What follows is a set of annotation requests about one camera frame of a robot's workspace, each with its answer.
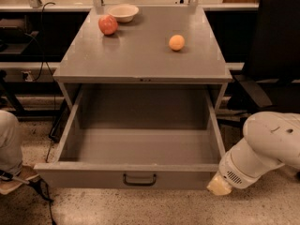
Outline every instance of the cable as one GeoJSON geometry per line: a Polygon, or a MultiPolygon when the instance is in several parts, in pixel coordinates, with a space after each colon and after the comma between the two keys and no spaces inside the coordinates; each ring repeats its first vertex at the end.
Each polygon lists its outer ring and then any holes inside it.
{"type": "MultiPolygon", "coordinates": [[[[49,2],[49,3],[46,3],[42,10],[41,10],[41,15],[40,15],[40,23],[41,23],[41,31],[42,31],[42,35],[44,36],[45,34],[45,28],[44,28],[44,25],[43,25],[43,14],[44,14],[44,10],[45,10],[45,7],[49,4],[52,4],[52,5],[55,5],[54,2],[49,2]]],[[[55,80],[53,78],[53,73],[50,69],[50,66],[48,64],[48,62],[46,61],[46,56],[45,56],[45,52],[44,52],[44,38],[43,38],[43,45],[41,46],[39,44],[39,42],[37,41],[37,39],[31,35],[29,35],[29,37],[31,37],[37,44],[38,48],[40,49],[41,53],[42,53],[42,63],[41,63],[41,66],[40,66],[40,70],[39,70],[39,73],[37,75],[37,77],[34,79],[34,82],[36,82],[39,78],[40,78],[40,75],[41,75],[41,72],[42,72],[42,69],[43,69],[43,66],[44,66],[44,63],[46,64],[51,76],[52,76],[52,84],[53,84],[53,93],[54,93],[54,110],[56,110],[56,95],[55,95],[55,90],[54,90],[54,85],[55,85],[55,80]]],[[[50,146],[49,146],[49,149],[48,149],[48,153],[47,153],[47,156],[46,156],[46,162],[48,163],[48,159],[49,159],[49,155],[50,155],[50,152],[51,152],[51,149],[52,149],[52,146],[53,146],[53,141],[50,141],[50,146]]],[[[47,192],[47,196],[48,198],[50,198],[50,193],[49,193],[49,186],[47,183],[46,184],[46,192],[47,192]]],[[[52,221],[52,225],[56,225],[56,222],[54,221],[53,219],[53,211],[52,211],[52,202],[49,201],[49,212],[50,212],[50,218],[51,218],[51,221],[52,221]]]]}

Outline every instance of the drawer handle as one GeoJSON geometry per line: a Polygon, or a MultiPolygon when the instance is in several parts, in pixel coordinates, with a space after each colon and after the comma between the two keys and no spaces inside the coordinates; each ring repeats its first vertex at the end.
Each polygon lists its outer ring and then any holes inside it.
{"type": "Polygon", "coordinates": [[[127,180],[127,175],[124,173],[123,174],[123,183],[127,186],[142,186],[142,187],[151,187],[153,186],[156,181],[157,181],[157,176],[155,174],[153,174],[153,178],[152,178],[152,181],[149,182],[149,183],[132,183],[132,182],[129,182],[127,180]]]}

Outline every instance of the wall outlet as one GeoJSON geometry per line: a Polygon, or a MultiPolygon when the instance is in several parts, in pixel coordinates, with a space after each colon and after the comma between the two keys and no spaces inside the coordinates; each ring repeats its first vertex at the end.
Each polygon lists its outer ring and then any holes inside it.
{"type": "Polygon", "coordinates": [[[31,71],[23,71],[22,72],[22,79],[26,82],[33,82],[34,77],[31,75],[31,71]]]}

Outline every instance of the cabinet top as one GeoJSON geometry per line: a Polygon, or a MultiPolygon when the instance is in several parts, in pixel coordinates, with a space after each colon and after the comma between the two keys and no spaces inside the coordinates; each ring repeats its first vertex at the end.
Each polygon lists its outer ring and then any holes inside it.
{"type": "Polygon", "coordinates": [[[93,8],[54,78],[61,83],[221,83],[231,79],[200,6],[139,7],[132,22],[104,36],[93,8]],[[186,45],[174,52],[169,39],[186,45]]]}

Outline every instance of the white bowl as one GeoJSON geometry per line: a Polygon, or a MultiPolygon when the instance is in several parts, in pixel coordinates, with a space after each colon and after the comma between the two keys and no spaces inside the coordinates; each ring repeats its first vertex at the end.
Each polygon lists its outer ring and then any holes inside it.
{"type": "Polygon", "coordinates": [[[128,23],[139,12],[139,8],[131,4],[119,4],[109,7],[107,12],[114,16],[118,22],[128,23]]]}

